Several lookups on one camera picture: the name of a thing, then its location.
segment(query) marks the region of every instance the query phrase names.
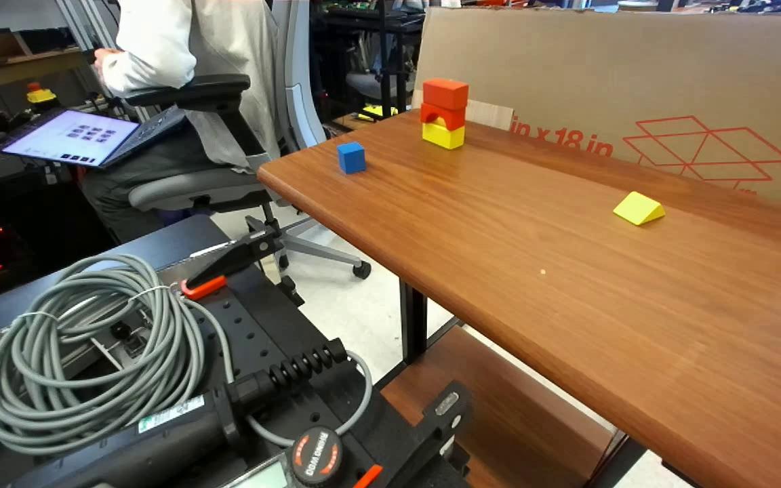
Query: person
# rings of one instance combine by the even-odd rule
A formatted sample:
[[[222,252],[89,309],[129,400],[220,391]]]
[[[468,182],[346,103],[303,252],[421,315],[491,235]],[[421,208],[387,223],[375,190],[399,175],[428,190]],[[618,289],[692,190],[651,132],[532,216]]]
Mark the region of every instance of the person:
[[[101,223],[129,240],[157,231],[157,213],[136,212],[127,193],[173,172],[205,171],[211,162],[257,164],[280,157],[275,126],[270,18],[266,0],[119,0],[117,49],[94,50],[94,76],[110,95],[142,86],[185,86],[196,76],[247,73],[241,117],[262,153],[245,153],[222,118],[188,114],[151,149],[102,172],[85,172],[81,190]]]

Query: gray cable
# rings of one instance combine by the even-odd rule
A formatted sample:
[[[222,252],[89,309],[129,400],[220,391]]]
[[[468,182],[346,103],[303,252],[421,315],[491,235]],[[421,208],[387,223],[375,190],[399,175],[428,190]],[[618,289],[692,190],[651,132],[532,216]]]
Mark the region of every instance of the gray cable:
[[[369,373],[367,361],[360,354],[355,354],[355,351],[346,351],[346,357],[353,357],[357,363],[360,373],[364,373],[364,395],[360,395],[357,408],[337,427],[337,437],[346,433],[364,416],[364,411],[367,411],[367,407],[371,400],[371,373]],[[280,446],[291,446],[292,445],[291,437],[280,437],[280,433],[268,430],[251,415],[249,415],[249,426],[256,427],[257,437],[262,437],[270,445],[280,445]]]
[[[150,323],[150,335],[129,365],[86,380],[66,373],[63,347],[86,340],[134,312]],[[222,324],[163,284],[151,265],[134,254],[73,262],[0,340],[0,442],[25,456],[60,456],[188,400],[205,365],[199,316],[215,324],[231,381]]]

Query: white shirt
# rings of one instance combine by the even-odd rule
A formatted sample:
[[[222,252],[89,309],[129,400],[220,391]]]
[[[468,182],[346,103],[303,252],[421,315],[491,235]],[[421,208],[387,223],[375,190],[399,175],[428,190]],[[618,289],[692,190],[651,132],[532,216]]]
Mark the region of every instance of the white shirt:
[[[101,82],[124,95],[142,86],[185,86],[196,76],[247,73],[241,117],[266,153],[238,151],[215,114],[189,114],[215,162],[280,157],[275,126],[275,56],[266,0],[119,0],[119,53],[102,58]]]

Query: cardboard box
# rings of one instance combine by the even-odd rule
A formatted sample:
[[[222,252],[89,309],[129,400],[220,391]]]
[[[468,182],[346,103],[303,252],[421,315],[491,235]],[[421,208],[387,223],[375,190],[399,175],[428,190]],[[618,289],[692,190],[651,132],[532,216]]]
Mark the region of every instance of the cardboard box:
[[[781,202],[781,15],[432,7],[424,77],[509,129]]]

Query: red block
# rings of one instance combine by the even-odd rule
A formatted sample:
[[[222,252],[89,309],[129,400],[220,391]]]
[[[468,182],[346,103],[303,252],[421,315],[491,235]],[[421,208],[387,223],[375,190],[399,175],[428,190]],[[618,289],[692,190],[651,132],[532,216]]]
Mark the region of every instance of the red block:
[[[428,77],[424,82],[424,103],[443,109],[467,109],[468,84],[452,77]]]
[[[437,121],[437,118],[443,118],[447,129],[459,129],[467,125],[467,109],[443,109],[424,99],[421,121]]]

